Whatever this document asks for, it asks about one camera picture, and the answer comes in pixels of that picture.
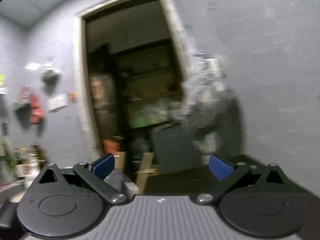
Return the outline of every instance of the yellow sign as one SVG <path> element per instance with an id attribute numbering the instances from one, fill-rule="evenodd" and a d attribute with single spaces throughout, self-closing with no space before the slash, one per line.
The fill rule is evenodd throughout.
<path id="1" fill-rule="evenodd" d="M 5 76 L 3 74 L 0 74 L 0 86 L 4 86 L 4 80 Z"/>

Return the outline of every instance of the green object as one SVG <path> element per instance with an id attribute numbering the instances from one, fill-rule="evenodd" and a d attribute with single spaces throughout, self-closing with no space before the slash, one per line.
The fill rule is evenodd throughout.
<path id="1" fill-rule="evenodd" d="M 132 129 L 149 126 L 149 121 L 146 117 L 138 117 L 136 119 L 130 120 L 130 127 Z"/>

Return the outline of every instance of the gray ribbed surface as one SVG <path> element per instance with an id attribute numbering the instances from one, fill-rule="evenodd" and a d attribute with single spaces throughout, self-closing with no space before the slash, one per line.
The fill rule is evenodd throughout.
<path id="1" fill-rule="evenodd" d="M 24 240 L 36 240 L 29 236 Z M 188 196 L 136 196 L 128 205 L 111 208 L 92 231 L 74 240 L 249 240 L 227 227 L 209 206 Z M 282 240 L 298 240 L 296 235 Z"/>

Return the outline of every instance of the white logo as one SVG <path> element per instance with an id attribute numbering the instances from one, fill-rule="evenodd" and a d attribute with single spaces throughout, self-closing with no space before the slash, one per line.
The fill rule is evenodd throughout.
<path id="1" fill-rule="evenodd" d="M 165 201 L 165 199 L 162 197 L 162 198 L 157 199 L 157 201 L 158 201 L 159 203 L 162 203 L 162 202 Z"/>

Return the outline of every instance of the white bottle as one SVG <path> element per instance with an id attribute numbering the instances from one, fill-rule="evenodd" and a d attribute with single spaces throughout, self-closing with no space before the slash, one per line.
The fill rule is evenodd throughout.
<path id="1" fill-rule="evenodd" d="M 24 180 L 25 188 L 29 188 L 32 182 L 40 173 L 39 162 L 36 158 L 36 154 L 30 154 L 30 164 L 29 164 L 29 174 L 26 174 L 26 178 Z"/>

